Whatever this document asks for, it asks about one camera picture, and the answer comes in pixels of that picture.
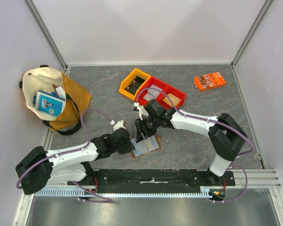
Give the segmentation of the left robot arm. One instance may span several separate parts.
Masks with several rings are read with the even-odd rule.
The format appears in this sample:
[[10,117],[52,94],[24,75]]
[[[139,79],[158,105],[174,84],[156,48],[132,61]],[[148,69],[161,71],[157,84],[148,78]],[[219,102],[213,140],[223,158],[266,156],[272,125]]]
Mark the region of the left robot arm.
[[94,173],[85,167],[86,163],[108,158],[113,153],[129,153],[132,149],[130,134],[125,128],[71,148],[44,150],[38,146],[16,166],[19,177],[16,187],[25,194],[34,194],[54,183],[80,181],[89,185],[94,181]]

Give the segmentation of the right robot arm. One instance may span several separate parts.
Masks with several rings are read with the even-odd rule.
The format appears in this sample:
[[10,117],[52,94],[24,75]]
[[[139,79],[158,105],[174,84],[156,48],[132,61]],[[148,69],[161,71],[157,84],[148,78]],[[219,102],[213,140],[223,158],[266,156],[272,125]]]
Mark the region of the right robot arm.
[[155,99],[145,106],[134,103],[134,111],[139,114],[135,120],[137,143],[155,135],[158,128],[181,129],[208,137],[216,155],[206,178],[214,186],[223,181],[225,172],[246,142],[246,133],[226,113],[219,117],[191,114],[176,107],[166,109]]

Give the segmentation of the brown leather card holder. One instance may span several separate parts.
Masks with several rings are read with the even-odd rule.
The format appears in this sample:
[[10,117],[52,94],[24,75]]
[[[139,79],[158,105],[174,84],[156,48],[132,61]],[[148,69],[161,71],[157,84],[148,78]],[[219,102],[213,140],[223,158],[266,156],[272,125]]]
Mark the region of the brown leather card holder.
[[161,149],[161,141],[162,139],[156,135],[151,136],[138,143],[136,142],[135,138],[131,139],[131,144],[133,145],[133,150],[131,151],[132,157],[141,157],[153,151]]

